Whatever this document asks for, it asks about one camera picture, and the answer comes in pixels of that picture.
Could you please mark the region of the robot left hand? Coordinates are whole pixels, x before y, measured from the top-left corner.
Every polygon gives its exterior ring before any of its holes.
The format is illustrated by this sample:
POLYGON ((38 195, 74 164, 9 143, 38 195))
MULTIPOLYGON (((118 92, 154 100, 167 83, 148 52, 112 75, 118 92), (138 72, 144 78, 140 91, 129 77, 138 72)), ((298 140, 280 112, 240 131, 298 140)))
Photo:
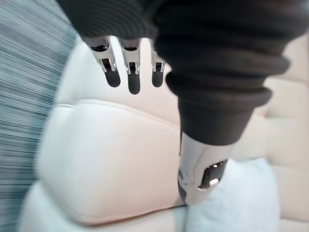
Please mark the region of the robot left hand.
POLYGON ((154 39, 178 98, 178 190, 202 202, 221 179, 232 146, 271 91, 264 81, 289 67, 283 52, 309 28, 306 0, 61 0, 90 47, 106 35, 154 39))

